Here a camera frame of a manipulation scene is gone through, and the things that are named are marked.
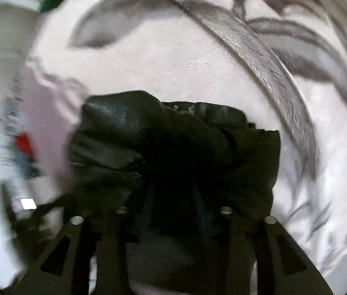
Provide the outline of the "black leather jacket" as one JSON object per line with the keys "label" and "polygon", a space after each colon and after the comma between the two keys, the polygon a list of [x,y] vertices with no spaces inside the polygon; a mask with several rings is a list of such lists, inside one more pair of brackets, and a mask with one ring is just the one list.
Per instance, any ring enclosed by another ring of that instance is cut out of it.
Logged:
{"label": "black leather jacket", "polygon": [[90,97],[67,143],[73,189],[34,212],[74,216],[119,207],[149,219],[127,246],[133,294],[206,294],[208,216],[231,209],[244,221],[270,215],[280,161],[278,131],[257,129],[237,109],[163,103],[144,91]]}

